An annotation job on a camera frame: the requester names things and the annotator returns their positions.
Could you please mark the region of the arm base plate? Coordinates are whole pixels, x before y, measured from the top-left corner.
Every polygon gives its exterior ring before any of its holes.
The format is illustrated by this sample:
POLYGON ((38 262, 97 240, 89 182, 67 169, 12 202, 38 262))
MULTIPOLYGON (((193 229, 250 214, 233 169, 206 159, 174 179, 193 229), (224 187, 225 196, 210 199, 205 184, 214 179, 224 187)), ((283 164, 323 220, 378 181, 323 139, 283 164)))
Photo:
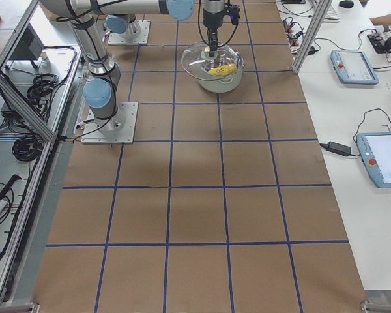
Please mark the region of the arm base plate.
POLYGON ((117 114, 99 129, 105 121, 95 119, 93 112, 89 110, 88 118, 94 121, 85 125, 86 135, 80 140, 84 144, 133 143, 137 114, 137 102, 122 102, 117 105, 117 114))
POLYGON ((110 33, 108 44, 110 46, 137 46, 146 45, 149 38, 149 20, 136 20, 141 27, 141 33, 136 37, 124 37, 117 33, 110 33))

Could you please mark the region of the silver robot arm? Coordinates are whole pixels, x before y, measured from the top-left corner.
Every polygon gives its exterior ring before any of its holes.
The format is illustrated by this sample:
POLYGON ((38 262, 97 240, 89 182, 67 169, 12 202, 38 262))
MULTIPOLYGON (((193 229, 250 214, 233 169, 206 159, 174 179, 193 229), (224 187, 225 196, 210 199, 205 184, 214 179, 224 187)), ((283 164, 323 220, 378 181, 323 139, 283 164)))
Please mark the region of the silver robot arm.
POLYGON ((129 124, 117 102, 117 87, 121 70, 108 55, 96 28, 96 15, 118 19, 126 27, 135 26, 136 14, 170 15, 176 20, 188 19, 194 11, 194 1, 42 1, 42 5, 57 15, 57 22, 67 22, 89 64, 91 80, 83 88, 97 130, 104 135, 116 135, 129 124))
POLYGON ((135 14, 107 15, 106 25, 112 33, 124 37, 136 37, 141 33, 141 27, 136 21, 135 14))

